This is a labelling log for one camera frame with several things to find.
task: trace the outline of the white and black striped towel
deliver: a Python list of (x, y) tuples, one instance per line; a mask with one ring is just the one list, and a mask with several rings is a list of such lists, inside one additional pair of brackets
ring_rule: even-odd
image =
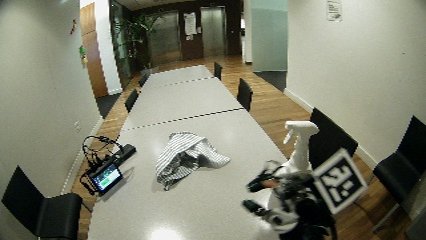
[(158, 156), (157, 182), (167, 191), (173, 183), (196, 170), (199, 165), (219, 168), (228, 161), (227, 157), (216, 153), (204, 137), (190, 132), (171, 133), (169, 143)]

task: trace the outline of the small monitor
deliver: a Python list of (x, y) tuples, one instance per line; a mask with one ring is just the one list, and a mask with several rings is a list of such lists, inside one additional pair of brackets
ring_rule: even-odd
[(95, 172), (89, 174), (99, 195), (103, 195), (122, 179), (119, 169), (111, 160), (107, 160)]

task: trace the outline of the potted plant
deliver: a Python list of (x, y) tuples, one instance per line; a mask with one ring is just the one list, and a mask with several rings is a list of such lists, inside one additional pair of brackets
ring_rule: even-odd
[(158, 67), (151, 64), (151, 49), (149, 44), (150, 34), (155, 30), (155, 26), (161, 24), (163, 18), (159, 14), (146, 16), (135, 15), (131, 20), (125, 18), (115, 22), (115, 35), (122, 33), (123, 43), (127, 46), (127, 56), (135, 59), (141, 66), (142, 75), (155, 72)]

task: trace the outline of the doorway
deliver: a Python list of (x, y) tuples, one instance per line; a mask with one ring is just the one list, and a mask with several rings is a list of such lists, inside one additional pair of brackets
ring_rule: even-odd
[(226, 54), (224, 7), (200, 8), (203, 57)]

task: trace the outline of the black chair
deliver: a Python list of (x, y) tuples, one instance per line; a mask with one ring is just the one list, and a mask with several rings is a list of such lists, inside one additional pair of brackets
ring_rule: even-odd
[(236, 100), (247, 112), (250, 111), (251, 97), (252, 90), (250, 85), (242, 78), (239, 78)]
[(372, 231), (384, 223), (398, 206), (407, 199), (426, 169), (426, 125), (411, 117), (396, 151), (374, 167), (372, 176), (378, 178), (396, 204), (372, 227)]
[(133, 108), (133, 105), (134, 105), (134, 102), (137, 100), (137, 97), (138, 97), (138, 93), (135, 91), (135, 89), (133, 90), (133, 92), (130, 93), (127, 99), (125, 100), (125, 109), (127, 110), (127, 112), (130, 112), (131, 108)]
[(222, 66), (214, 62), (214, 77), (218, 78), (218, 80), (222, 80)]
[(310, 121), (319, 129), (308, 139), (308, 162), (315, 169), (340, 148), (352, 156), (358, 142), (316, 108), (312, 109)]
[(139, 85), (141, 87), (143, 87), (146, 80), (147, 80), (147, 76), (146, 76), (146, 74), (143, 74), (143, 76), (142, 76), (141, 79), (138, 80), (138, 85)]
[(77, 239), (81, 197), (67, 193), (45, 198), (18, 166), (1, 202), (37, 237)]

